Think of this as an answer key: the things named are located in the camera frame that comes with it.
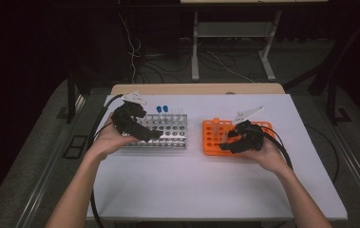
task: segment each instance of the white tabletop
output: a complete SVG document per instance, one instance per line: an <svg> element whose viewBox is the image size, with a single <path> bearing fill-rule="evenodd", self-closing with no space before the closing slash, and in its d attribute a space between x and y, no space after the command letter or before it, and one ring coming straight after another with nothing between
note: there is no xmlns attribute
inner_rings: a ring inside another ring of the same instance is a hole
<svg viewBox="0 0 360 228"><path fill-rule="evenodd" d="M101 163L94 184L99 215L125 220L292 219L277 177L245 158L205 156L201 124L238 111L264 106L251 121L273 125L284 142L294 172L328 219L347 219L347 211L319 160L287 94L147 95L148 113L168 105L188 115L188 147L121 149ZM122 104L115 101L102 120Z"/></svg>

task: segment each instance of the dark background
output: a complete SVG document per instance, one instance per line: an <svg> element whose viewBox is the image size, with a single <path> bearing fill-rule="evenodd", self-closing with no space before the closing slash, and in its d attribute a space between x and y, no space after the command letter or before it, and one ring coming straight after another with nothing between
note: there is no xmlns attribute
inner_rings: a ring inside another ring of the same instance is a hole
<svg viewBox="0 0 360 228"><path fill-rule="evenodd" d="M273 11L260 10L259 17ZM130 10L123 15L131 16L133 34L171 55L177 53L177 38L192 34L190 11ZM222 12L215 14L214 19L223 20L230 15ZM344 42L359 25L360 1L331 0L326 7L285 8L276 38ZM75 75L82 93L95 86L128 83L127 78L119 76L130 72L125 39L122 23L113 10L56 9L46 1L0 1L0 184L47 99L69 72ZM339 84L360 106L360 35L336 74Z"/></svg>

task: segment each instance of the orange plastic rack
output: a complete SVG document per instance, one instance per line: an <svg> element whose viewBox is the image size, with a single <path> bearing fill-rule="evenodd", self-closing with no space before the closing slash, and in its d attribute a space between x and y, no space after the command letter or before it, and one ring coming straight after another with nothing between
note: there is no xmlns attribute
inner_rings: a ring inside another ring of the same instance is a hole
<svg viewBox="0 0 360 228"><path fill-rule="evenodd" d="M252 124L258 124L273 129L269 122L252 122ZM230 150L221 150L220 147L218 147L220 143L231 143L240 139L239 136L227 138L228 132L235 128L231 121L222 121L215 118L213 120L203 121L202 127L203 153L205 155L240 156L239 154L233 154ZM272 137L275 137L273 131L265 127L262 127L262 130Z"/></svg>

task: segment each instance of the person's left arm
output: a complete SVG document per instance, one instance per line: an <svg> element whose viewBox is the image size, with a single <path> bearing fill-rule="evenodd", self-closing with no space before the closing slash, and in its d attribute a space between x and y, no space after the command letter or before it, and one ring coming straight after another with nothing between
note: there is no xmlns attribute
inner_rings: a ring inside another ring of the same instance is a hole
<svg viewBox="0 0 360 228"><path fill-rule="evenodd" d="M136 142L131 136L122 136L108 118L107 126L85 153L75 176L59 199L46 227L85 227L85 216L97 170L102 160L121 146Z"/></svg>

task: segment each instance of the test tube rack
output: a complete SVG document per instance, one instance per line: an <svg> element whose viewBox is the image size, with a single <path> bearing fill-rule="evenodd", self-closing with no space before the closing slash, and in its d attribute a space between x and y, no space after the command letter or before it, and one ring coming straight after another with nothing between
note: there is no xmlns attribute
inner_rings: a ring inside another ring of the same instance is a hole
<svg viewBox="0 0 360 228"><path fill-rule="evenodd" d="M178 148L187 146L187 115L186 114L146 114L138 123L150 130L162 131L157 140L149 142L132 142L124 147Z"/></svg>
<svg viewBox="0 0 360 228"><path fill-rule="evenodd" d="M273 129L269 122L252 122L252 124L258 124ZM262 127L263 132L275 137L274 132L265 127ZM239 136L227 138L228 132L235 129L235 126L232 125L231 121L220 120L215 122L214 120L205 120L202 122L202 128L202 144L203 153L205 155L241 156L240 154L233 154L230 150L221 150L218 146L220 143L232 143L240 139Z"/></svg>

